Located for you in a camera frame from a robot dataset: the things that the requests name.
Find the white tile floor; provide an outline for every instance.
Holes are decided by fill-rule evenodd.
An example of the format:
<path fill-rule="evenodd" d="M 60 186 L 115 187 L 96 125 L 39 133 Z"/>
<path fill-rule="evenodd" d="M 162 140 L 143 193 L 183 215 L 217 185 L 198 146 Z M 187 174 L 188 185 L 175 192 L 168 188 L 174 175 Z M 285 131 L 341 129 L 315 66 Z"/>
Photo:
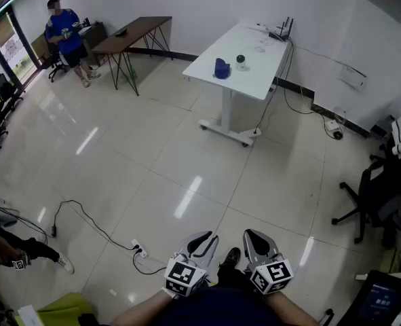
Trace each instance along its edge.
<path fill-rule="evenodd" d="M 89 88 L 73 72 L 53 84 L 45 74 L 35 81 L 9 119 L 0 196 L 48 231 L 62 200 L 82 202 L 113 240 L 144 244 L 150 258 L 138 264 L 145 271 L 166 265 L 184 237 L 211 230 L 220 236 L 212 280 L 227 251 L 242 248 L 243 231 L 260 230 L 294 269 L 285 293 L 316 319 L 334 308 L 337 321 L 358 291 L 354 275 L 376 266 L 381 254 L 379 232 L 368 228 L 355 245 L 355 219 L 330 224 L 354 206 L 339 182 L 358 186 L 376 142 L 348 132 L 342 141 L 327 138 L 320 117 L 289 110 L 279 89 L 264 135 L 243 148 L 199 128 L 200 118 L 220 119 L 221 92 L 183 79 L 188 62 L 135 55 L 132 62 L 140 97 L 122 78 L 116 91 L 107 65 Z M 306 110 L 298 94 L 287 98 Z M 255 126 L 263 105 L 236 96 L 235 129 Z M 77 205 L 65 204 L 57 224 L 50 245 L 70 257 L 75 274 L 46 259 L 23 272 L 0 268 L 0 294 L 12 308 L 40 308 L 77 291 L 109 323 L 161 287 L 161 274 L 135 271 L 132 253 L 111 244 Z M 12 231 L 38 236 L 22 224 Z"/>

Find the baseboard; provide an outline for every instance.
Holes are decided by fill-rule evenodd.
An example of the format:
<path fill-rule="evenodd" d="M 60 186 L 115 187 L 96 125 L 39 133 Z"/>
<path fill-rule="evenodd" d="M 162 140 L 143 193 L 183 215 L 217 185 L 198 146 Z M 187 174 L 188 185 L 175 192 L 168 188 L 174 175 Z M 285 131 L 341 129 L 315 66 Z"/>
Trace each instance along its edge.
<path fill-rule="evenodd" d="M 169 53 L 165 52 L 163 50 L 150 50 L 148 48 L 130 48 L 130 53 L 151 54 L 153 56 L 161 56 L 161 57 L 169 56 Z M 174 59 L 187 60 L 189 62 L 193 62 L 198 57 L 198 56 L 194 56 L 192 54 L 186 54 L 186 53 L 180 53 L 180 52 L 170 52 L 170 55 Z M 280 79 L 280 78 L 276 77 L 273 81 L 273 84 L 283 87 L 283 88 L 290 90 L 292 92 L 295 92 L 295 93 L 301 93 L 301 94 L 303 94 L 303 96 L 306 96 L 307 98 L 310 98 L 311 100 L 313 100 L 315 98 L 315 92 L 313 90 L 310 90 L 309 88 L 306 88 L 306 87 L 301 87 L 300 85 L 294 84 L 285 79 Z M 332 120 L 335 119 L 335 114 L 333 112 L 331 112 L 319 105 L 316 105 L 313 102 L 311 104 L 311 109 L 315 112 L 320 113 L 321 115 L 323 115 L 325 117 L 332 119 Z M 355 123 L 352 123 L 348 120 L 345 120 L 343 125 L 345 127 L 347 127 L 348 129 L 361 135 L 362 137 L 366 138 L 366 137 L 370 136 L 370 132 L 357 126 Z"/>

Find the white desk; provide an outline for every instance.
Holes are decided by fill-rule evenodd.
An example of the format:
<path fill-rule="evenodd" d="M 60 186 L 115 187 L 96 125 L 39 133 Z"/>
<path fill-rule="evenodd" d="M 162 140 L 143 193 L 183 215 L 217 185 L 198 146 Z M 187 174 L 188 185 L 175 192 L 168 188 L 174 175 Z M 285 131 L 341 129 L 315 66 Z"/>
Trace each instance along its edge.
<path fill-rule="evenodd" d="M 215 41 L 183 72 L 188 77 L 200 79 L 223 87 L 223 107 L 221 125 L 200 120 L 203 129 L 210 129 L 242 142 L 243 146 L 253 144 L 251 137 L 261 135 L 258 128 L 236 133 L 230 130 L 232 96 L 234 92 L 245 94 L 257 100 L 265 100 L 274 77 L 282 70 L 289 43 L 270 38 L 261 31 L 253 30 L 256 23 L 240 22 Z M 246 57 L 247 71 L 235 68 L 236 57 Z M 222 58 L 230 64 L 231 74 L 227 79 L 212 76 L 215 60 Z"/>

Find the man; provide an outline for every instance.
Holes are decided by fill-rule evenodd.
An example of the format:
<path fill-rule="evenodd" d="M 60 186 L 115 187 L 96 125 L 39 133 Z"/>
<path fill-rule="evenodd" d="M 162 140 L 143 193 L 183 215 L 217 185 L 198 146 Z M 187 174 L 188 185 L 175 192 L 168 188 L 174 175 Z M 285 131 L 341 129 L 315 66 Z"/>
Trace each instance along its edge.
<path fill-rule="evenodd" d="M 49 0 L 47 7 L 51 16 L 46 24 L 46 39 L 58 45 L 60 53 L 81 79 L 83 86 L 90 86 L 88 80 L 97 78 L 100 74 L 91 71 L 89 64 L 85 61 L 88 54 L 78 33 L 80 30 L 78 16 L 70 9 L 62 10 L 60 0 Z"/>
<path fill-rule="evenodd" d="M 241 251 L 233 248 L 218 271 L 218 285 L 199 288 L 174 300 L 163 291 L 125 311 L 111 326 L 143 325 L 298 325 L 319 326 L 283 293 L 263 297 L 246 275 L 235 269 Z"/>
<path fill-rule="evenodd" d="M 22 261 L 25 268 L 30 260 L 38 257 L 47 257 L 60 264 L 69 274 L 74 273 L 72 263 L 61 253 L 34 238 L 23 240 L 0 226 L 0 265 L 12 267 L 15 261 Z"/>

